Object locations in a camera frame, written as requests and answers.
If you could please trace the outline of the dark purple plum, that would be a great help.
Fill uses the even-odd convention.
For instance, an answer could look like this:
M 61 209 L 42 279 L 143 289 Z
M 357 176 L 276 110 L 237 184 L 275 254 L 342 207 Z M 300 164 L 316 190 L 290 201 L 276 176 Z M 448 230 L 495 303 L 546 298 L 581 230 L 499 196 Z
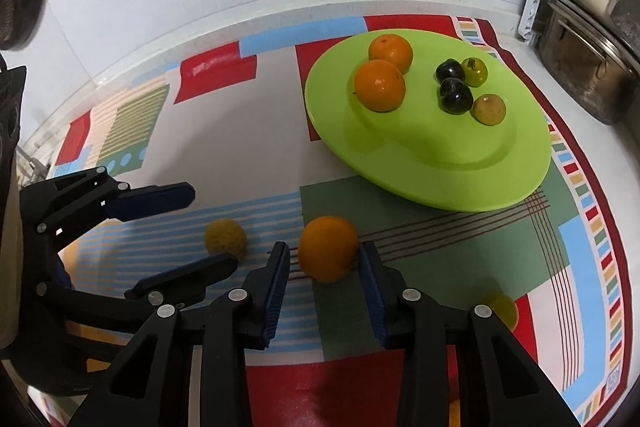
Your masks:
M 452 115 L 461 115 L 469 112 L 474 98 L 469 86 L 457 78 L 442 80 L 438 88 L 439 106 L 445 112 Z

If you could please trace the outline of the large orange front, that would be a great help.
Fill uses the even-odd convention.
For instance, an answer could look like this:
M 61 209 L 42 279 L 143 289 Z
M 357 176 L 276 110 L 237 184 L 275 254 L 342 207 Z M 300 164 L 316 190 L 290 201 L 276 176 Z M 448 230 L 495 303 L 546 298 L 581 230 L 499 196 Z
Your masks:
M 355 227 L 346 219 L 321 216 L 309 221 L 300 236 L 299 269 L 316 282 L 329 284 L 346 277 L 359 249 Z

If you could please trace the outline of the small orange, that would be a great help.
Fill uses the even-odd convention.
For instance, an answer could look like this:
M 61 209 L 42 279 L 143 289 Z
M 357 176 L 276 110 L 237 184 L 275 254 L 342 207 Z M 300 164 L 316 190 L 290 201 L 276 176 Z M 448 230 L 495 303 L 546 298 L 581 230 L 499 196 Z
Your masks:
M 413 62 L 413 48 L 400 35 L 384 34 L 369 44 L 369 60 L 383 60 L 393 64 L 402 75 L 407 74 Z

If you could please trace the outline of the brown longan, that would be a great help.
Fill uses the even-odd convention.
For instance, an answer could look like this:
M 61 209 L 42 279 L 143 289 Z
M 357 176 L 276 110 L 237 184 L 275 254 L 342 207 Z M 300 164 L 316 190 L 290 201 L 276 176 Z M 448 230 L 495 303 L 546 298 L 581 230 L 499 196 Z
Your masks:
M 246 257 L 247 236 L 241 225 L 230 218 L 210 222 L 205 229 L 204 243 L 211 255 L 230 254 L 239 261 Z
M 506 103 L 499 95 L 484 94 L 475 100 L 471 113 L 480 124 L 494 127 L 506 118 Z

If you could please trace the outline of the green plate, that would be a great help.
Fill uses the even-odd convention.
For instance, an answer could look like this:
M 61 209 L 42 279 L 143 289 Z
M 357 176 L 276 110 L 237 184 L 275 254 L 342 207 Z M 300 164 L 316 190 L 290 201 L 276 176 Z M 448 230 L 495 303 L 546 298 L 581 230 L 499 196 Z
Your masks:
M 420 204 L 488 211 L 521 202 L 544 181 L 551 143 L 533 93 L 498 58 L 437 32 L 403 29 L 414 59 L 398 109 L 375 113 L 356 98 L 357 69 L 375 32 L 347 38 L 324 52 L 305 83 L 308 118 L 323 144 L 368 181 Z M 451 115 L 438 101 L 436 67 L 447 58 L 480 58 L 488 79 L 475 95 L 499 95 L 506 118 L 490 127 L 471 114 Z

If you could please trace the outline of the green yellow plum front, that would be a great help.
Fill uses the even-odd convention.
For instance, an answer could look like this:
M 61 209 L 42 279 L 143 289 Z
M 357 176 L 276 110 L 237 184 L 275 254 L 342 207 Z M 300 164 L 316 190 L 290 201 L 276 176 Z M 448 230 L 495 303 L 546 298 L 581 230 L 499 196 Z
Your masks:
M 520 319 L 520 312 L 511 297 L 503 293 L 491 294 L 488 297 L 488 307 L 497 314 L 497 317 L 506 324 L 511 332 L 515 331 Z

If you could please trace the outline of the steel cooking pot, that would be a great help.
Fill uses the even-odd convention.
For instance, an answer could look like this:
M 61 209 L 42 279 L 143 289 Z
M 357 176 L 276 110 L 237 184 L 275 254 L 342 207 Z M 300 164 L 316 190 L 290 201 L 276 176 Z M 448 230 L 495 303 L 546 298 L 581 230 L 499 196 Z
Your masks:
M 592 17 L 544 0 L 548 20 L 538 40 L 542 64 L 602 124 L 617 124 L 639 94 L 639 62 Z

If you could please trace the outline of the colourful patterned table mat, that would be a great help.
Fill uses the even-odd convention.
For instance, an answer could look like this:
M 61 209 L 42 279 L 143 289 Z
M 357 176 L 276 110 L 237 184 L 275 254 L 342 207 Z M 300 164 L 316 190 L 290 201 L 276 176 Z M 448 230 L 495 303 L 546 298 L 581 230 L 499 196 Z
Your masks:
M 487 20 L 368 15 L 180 44 L 96 91 L 53 171 L 133 187 L 186 182 L 186 209 L 108 219 L 65 248 L 76 288 L 122 297 L 216 251 L 206 291 L 240 303 L 288 244 L 269 346 L 245 368 L 257 426 L 391 426 L 401 350 L 370 312 L 358 249 L 400 297 L 480 309 L 515 335 L 579 424 L 603 424 L 639 375 L 634 140 L 586 113 Z

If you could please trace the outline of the black frying pan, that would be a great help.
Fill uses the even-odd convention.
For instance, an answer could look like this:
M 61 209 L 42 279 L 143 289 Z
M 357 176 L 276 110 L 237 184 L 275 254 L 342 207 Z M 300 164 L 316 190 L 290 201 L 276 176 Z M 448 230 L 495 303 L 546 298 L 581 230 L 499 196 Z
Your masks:
M 1 49 L 19 49 L 29 42 L 44 0 L 1 0 Z

